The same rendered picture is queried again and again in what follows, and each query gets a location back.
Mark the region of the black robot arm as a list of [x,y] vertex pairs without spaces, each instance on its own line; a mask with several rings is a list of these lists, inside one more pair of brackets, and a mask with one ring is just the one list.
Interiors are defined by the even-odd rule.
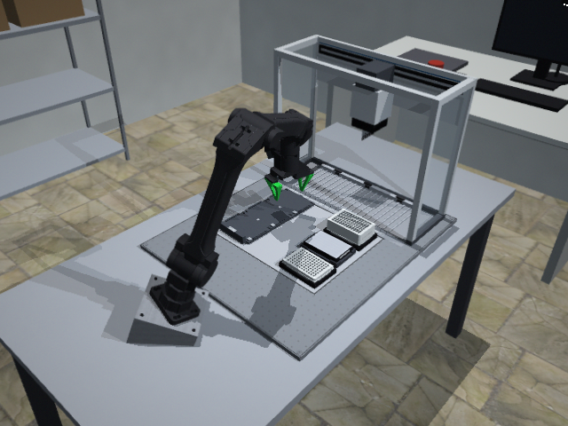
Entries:
[[[295,157],[311,136],[313,120],[289,109],[264,114],[235,108],[226,126],[216,135],[215,166],[191,235],[180,236],[166,265],[166,281],[151,287],[153,298],[172,325],[197,318],[201,312],[194,302],[196,286],[202,288],[217,269],[217,232],[223,220],[242,168],[264,147],[268,159],[281,170],[281,155]],[[166,284],[166,285],[165,285]]]

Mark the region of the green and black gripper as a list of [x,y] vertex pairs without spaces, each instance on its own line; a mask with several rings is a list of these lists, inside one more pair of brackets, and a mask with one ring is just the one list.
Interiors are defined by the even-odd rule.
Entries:
[[[312,169],[299,161],[299,154],[295,155],[295,157],[293,157],[293,155],[286,157],[286,155],[280,154],[281,170],[278,170],[276,167],[271,167],[270,174],[264,175],[264,179],[268,186],[271,188],[273,197],[276,201],[278,201],[278,199],[280,198],[282,184],[280,184],[278,182],[278,179],[275,177],[279,176],[280,180],[291,176],[294,179],[298,179],[299,188],[303,192],[314,175],[314,171]],[[303,177],[306,177],[306,179],[302,184]]]

